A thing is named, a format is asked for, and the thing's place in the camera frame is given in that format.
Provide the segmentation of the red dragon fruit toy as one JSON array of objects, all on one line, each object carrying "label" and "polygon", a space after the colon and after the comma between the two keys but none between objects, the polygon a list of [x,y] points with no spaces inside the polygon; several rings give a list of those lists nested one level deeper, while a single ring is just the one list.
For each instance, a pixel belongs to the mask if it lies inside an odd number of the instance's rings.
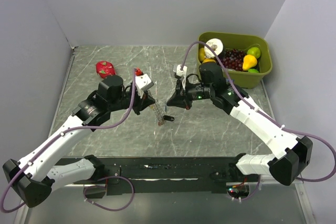
[{"label": "red dragon fruit toy", "polygon": [[116,75],[116,71],[115,71],[113,64],[108,61],[97,62],[96,63],[96,73],[102,79],[105,79],[108,76]]}]

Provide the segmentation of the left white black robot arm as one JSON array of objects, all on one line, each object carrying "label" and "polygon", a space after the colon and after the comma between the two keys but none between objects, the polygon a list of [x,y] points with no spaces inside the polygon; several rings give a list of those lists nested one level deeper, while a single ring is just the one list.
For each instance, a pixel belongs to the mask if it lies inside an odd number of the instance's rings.
[{"label": "left white black robot arm", "polygon": [[153,105],[148,94],[154,85],[147,74],[134,75],[130,90],[123,85],[120,76],[108,76],[99,82],[98,88],[79,103],[63,125],[34,151],[18,161],[9,159],[3,171],[9,187],[24,204],[33,208],[41,204],[52,192],[78,181],[98,183],[106,175],[104,163],[94,155],[79,161],[58,166],[57,162],[79,141],[110,119],[114,111],[125,110],[123,118],[113,124],[123,123],[130,112],[139,115]]}]

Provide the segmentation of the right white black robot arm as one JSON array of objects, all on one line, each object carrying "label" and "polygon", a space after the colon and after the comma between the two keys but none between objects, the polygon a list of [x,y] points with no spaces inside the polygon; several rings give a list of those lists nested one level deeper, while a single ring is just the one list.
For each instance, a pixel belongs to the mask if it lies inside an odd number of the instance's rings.
[{"label": "right white black robot arm", "polygon": [[189,110],[193,101],[210,99],[217,108],[248,127],[271,150],[268,155],[236,156],[229,169],[233,180],[241,181],[251,174],[269,175],[282,185],[289,186],[308,166],[311,139],[285,132],[263,116],[263,110],[243,89],[229,85],[217,63],[201,64],[196,84],[189,82],[186,72],[186,66],[176,66],[175,92],[167,101],[167,106]]}]

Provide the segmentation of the black key fob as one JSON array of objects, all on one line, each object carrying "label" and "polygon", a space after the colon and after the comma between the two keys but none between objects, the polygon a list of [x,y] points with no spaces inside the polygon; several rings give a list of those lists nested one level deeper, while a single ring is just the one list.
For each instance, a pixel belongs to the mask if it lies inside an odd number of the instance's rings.
[{"label": "black key fob", "polygon": [[169,115],[164,115],[163,119],[165,121],[170,121],[170,122],[173,122],[175,120],[175,118],[173,116],[169,116]]}]

